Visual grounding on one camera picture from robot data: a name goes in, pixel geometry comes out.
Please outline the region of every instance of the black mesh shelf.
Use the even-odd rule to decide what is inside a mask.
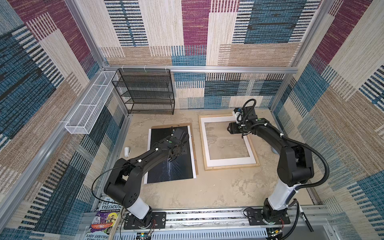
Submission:
[[[167,69],[118,69],[113,85],[128,113],[173,114],[175,97]]]

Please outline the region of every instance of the mesh shelf tier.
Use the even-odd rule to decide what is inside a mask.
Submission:
[[[173,114],[175,97],[166,69],[118,69],[112,81],[128,113]]]
[[[117,79],[116,72],[104,71],[100,73],[69,121],[65,124],[65,128],[70,134],[89,134],[91,132],[113,90],[112,80]]]

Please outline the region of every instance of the beige tabletop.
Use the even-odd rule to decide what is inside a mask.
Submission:
[[[255,111],[259,118],[266,118],[276,125],[268,109],[255,109]],[[263,205],[277,183],[276,169],[279,155],[274,154],[271,146],[260,137],[251,135],[260,161],[259,167],[204,170],[199,115],[231,112],[232,109],[175,109],[174,115],[134,114],[132,116],[124,142],[124,147],[132,149],[129,158],[137,157],[147,151],[148,129],[152,126],[192,123],[198,167],[197,178],[142,184],[140,197],[148,205],[154,209]],[[121,150],[120,157],[125,158],[124,149]],[[295,198],[301,205],[313,204],[306,189],[300,189]]]

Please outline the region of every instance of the black mounting plate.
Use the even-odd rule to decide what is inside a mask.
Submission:
[[[156,221],[155,228],[166,228],[166,212],[152,212],[152,219]],[[147,229],[152,227],[153,221],[149,224]],[[142,224],[137,220],[134,215],[128,216],[127,220],[124,222],[125,230],[140,229],[139,226]]]
[[[245,212],[248,216],[248,222],[249,225],[251,226],[256,226],[256,225],[268,225],[263,221],[263,214],[262,214],[263,209],[247,209]],[[284,211],[284,214],[282,215],[282,220],[284,221],[284,224],[290,224],[291,220],[289,220],[289,216],[287,214],[287,211]],[[275,223],[275,225],[281,225],[281,221],[279,220],[278,222]]]

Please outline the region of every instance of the white wire basket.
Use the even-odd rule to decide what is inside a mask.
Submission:
[[[103,71],[65,124],[70,134],[89,134],[98,119],[118,77],[114,71]]]

